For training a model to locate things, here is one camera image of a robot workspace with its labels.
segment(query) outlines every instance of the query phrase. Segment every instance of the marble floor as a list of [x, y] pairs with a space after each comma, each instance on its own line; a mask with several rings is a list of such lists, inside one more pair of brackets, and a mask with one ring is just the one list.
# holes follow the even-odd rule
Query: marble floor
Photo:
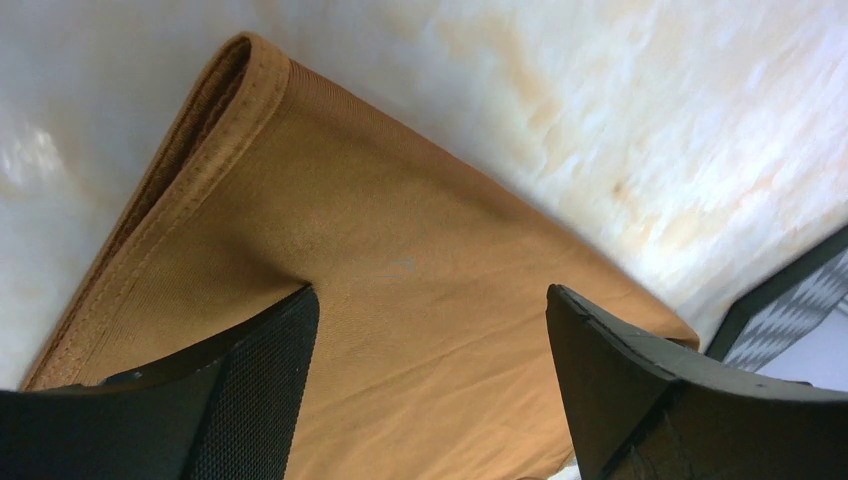
[[706, 344], [848, 220], [846, 27], [827, 0], [7, 1], [0, 387], [244, 29], [575, 229]]

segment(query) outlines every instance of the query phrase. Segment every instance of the fabric fold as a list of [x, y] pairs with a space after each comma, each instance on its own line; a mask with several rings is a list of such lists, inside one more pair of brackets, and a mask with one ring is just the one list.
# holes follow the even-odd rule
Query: fabric fold
[[553, 283], [697, 344], [576, 236], [244, 33], [201, 74], [24, 388], [97, 382], [307, 283], [321, 322], [288, 479], [555, 473], [573, 452]]

